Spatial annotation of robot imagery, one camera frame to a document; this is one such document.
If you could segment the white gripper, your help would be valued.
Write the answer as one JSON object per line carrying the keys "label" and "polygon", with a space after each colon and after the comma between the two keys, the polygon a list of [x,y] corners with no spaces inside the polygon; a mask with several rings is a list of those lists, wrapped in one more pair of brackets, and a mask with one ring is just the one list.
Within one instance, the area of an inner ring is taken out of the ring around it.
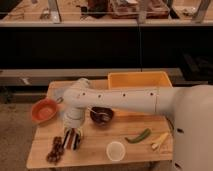
{"label": "white gripper", "polygon": [[63,123],[67,128],[79,128],[84,123],[84,116],[72,116],[69,113],[65,113]]}

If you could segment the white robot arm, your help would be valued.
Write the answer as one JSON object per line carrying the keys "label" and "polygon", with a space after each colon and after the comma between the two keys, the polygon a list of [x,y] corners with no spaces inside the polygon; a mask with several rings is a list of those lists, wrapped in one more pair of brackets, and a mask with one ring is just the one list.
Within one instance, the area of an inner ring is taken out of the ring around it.
{"label": "white robot arm", "polygon": [[93,89],[79,79],[63,93],[71,125],[87,107],[117,108],[174,119],[171,171],[213,171],[213,85]]}

